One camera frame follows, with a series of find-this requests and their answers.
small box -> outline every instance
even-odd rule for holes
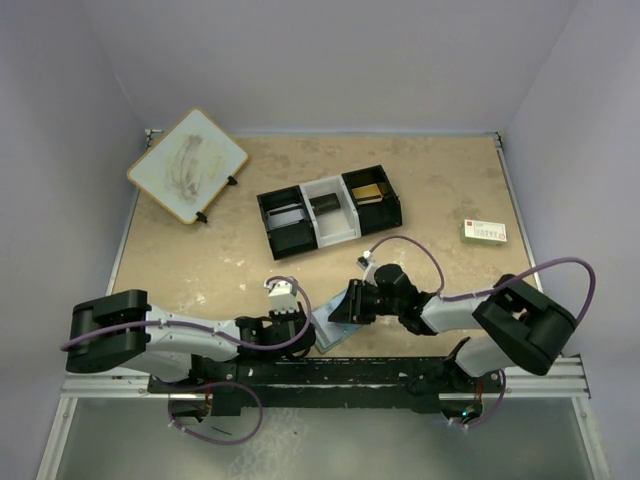
[[[274,260],[402,225],[381,165],[258,195]]]
[[[507,228],[503,223],[466,219],[460,227],[460,240],[480,245],[504,245],[507,243]]]

white wall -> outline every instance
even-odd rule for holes
[[[147,125],[502,129],[577,0],[84,0]]]
[[[640,2],[576,7],[505,139],[538,261],[575,254],[598,275],[568,351],[584,357],[616,478],[640,472]],[[584,272],[543,274],[578,308]]]
[[[0,0],[0,465],[35,478],[71,309],[104,294],[144,145],[76,0]]]

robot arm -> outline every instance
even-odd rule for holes
[[[272,310],[267,317],[222,321],[166,312],[150,305],[147,292],[141,290],[82,303],[73,309],[72,341],[128,322],[146,322],[146,325],[76,343],[68,349],[66,369],[71,373],[96,373],[125,367],[174,383],[190,375],[197,376],[193,359],[198,357],[218,363],[247,359],[266,362],[308,351],[315,343],[312,327],[291,345],[277,347],[296,336],[305,324],[306,316],[296,302],[292,284],[280,281],[270,285],[269,299]],[[269,348],[252,350],[238,345],[238,340]]]
[[[464,339],[452,352],[457,368],[470,377],[513,365],[545,375],[577,326],[567,310],[526,282],[500,289],[512,275],[500,278],[494,294],[451,301],[419,292],[400,266],[378,266],[367,253],[358,259],[364,280],[349,282],[329,321],[367,324],[378,315],[395,315],[415,335],[484,330],[488,336]]]

metal frame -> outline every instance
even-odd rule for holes
[[[535,265],[533,251],[526,228],[522,220],[520,206],[513,190],[513,183],[509,176],[502,141],[497,133],[488,134],[495,143],[496,152],[505,177],[509,196],[518,221],[518,227],[525,246],[527,257],[532,266]],[[113,269],[109,277],[106,294],[113,291],[118,275],[125,244],[129,236],[133,214],[138,201],[139,191],[136,192],[127,225],[122,235]],[[536,286],[542,291],[542,284],[538,274],[535,274]],[[589,459],[591,470],[596,480],[611,479],[609,465],[599,435],[595,415],[589,403],[589,387],[587,384],[582,360],[580,358],[559,358],[556,360],[548,375],[537,377],[521,368],[512,367],[506,370],[507,389],[505,397],[509,398],[571,398],[582,441]],[[64,452],[75,408],[80,398],[168,398],[167,394],[150,394],[147,392],[148,376],[125,368],[116,368],[110,372],[95,375],[67,374],[61,389],[60,401],[56,411],[45,452],[38,471],[37,480],[55,480],[60,461]],[[201,394],[172,394],[172,398],[200,398]],[[485,394],[487,398],[497,397],[497,394]],[[456,400],[467,398],[467,394],[441,394],[442,400]]]

speckled work surface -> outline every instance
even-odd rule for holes
[[[392,233],[433,251],[447,294],[489,286],[502,273],[529,266],[489,137],[252,137],[239,144],[249,161],[237,175],[239,184],[225,188],[205,212],[209,224],[183,225],[140,194],[114,291],[144,289],[152,303],[196,317],[259,316],[269,309],[265,278],[281,274],[298,278],[316,307],[360,277],[356,258]],[[257,194],[378,164],[402,202],[402,227],[273,260]],[[505,223],[508,244],[462,244],[458,229],[464,218]],[[411,244],[388,242],[376,260],[400,264],[420,289],[438,285],[429,259]],[[468,333],[416,337],[394,319],[381,318],[328,355],[445,355]]]

